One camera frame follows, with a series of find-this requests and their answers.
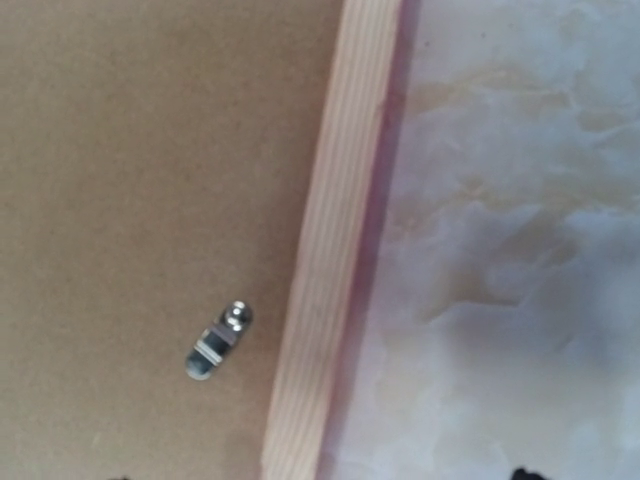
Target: marble surface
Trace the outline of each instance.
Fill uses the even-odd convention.
[[[640,478],[639,25],[637,0],[422,2],[320,478]]]

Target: wood grain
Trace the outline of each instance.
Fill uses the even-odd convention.
[[[385,113],[402,0],[346,0],[262,454],[316,475]]]

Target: black object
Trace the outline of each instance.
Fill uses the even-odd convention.
[[[527,473],[524,468],[519,468],[511,476],[511,480],[550,480],[538,473]]]

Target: metal bracket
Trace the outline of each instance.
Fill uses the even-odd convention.
[[[207,328],[187,356],[187,374],[194,380],[206,380],[229,355],[251,325],[253,313],[244,302],[233,302],[218,321]]]

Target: screw head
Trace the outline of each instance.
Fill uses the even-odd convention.
[[[222,321],[234,332],[244,330],[252,319],[251,308],[244,302],[233,302],[222,313]]]

